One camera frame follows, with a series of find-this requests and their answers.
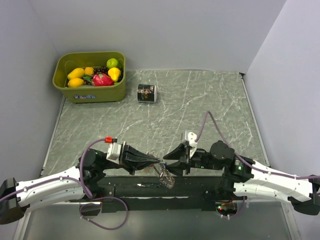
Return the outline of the large silver keyring with rings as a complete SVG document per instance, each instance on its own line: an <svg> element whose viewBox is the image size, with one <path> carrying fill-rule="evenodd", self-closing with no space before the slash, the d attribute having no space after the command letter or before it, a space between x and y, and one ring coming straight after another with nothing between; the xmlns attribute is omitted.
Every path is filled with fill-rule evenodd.
<svg viewBox="0 0 320 240"><path fill-rule="evenodd" d="M151 169L153 169L158 176L159 182L168 189L172 189L175 184L175 179L173 175L167 170L166 163L160 158L157 159L158 163L146 166L143 171L145 173L148 173Z"/></svg>

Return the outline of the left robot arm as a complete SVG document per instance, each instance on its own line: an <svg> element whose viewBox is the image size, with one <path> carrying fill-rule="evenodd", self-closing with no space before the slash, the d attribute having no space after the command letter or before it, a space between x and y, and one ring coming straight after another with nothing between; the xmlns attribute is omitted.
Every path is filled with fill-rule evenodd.
<svg viewBox="0 0 320 240"><path fill-rule="evenodd" d="M10 224L38 208L70 200L95 200L99 195L98 181L105 170L124 169L133 175L160 159L140 152L130 145L110 141L107 152L93 149L83 151L77 166L59 173L29 181L11 177L0 186L0 223Z"/></svg>

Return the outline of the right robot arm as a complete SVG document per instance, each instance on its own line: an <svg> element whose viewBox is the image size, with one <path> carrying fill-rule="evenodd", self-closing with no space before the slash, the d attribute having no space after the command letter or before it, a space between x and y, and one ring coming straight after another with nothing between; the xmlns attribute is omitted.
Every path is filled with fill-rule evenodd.
<svg viewBox="0 0 320 240"><path fill-rule="evenodd" d="M165 160L174 162L166 169L175 176L189 174L192 168L222 170L220 183L213 189L215 201L231 198L270 199L289 202L301 214L320 213L320 181L311 175L308 179L276 171L250 158L237 155L235 150L219 140L209 151L197 148L195 143L183 142L166 154Z"/></svg>

